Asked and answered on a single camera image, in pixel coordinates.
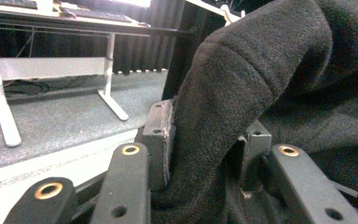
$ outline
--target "gray floor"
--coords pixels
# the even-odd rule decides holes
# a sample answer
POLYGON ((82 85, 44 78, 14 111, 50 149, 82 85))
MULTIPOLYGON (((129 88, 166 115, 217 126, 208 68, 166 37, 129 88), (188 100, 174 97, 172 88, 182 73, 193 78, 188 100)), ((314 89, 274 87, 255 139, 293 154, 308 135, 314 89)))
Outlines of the gray floor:
POLYGON ((6 147, 0 129, 0 167, 143 126, 151 105, 161 98, 166 75, 113 77, 112 95, 129 114, 128 121, 120 121, 96 93, 102 77, 90 77, 80 88, 9 98, 22 144, 6 147))

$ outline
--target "black fleece jacket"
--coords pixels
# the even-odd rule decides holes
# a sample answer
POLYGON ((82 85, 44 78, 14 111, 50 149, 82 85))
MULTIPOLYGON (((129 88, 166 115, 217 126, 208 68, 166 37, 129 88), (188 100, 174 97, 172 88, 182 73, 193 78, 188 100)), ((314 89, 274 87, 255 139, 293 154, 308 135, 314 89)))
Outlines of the black fleece jacket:
POLYGON ((358 0, 274 1, 205 39, 177 97, 172 178, 153 193, 152 222, 246 223, 225 156, 256 119, 308 152, 358 146, 358 0))

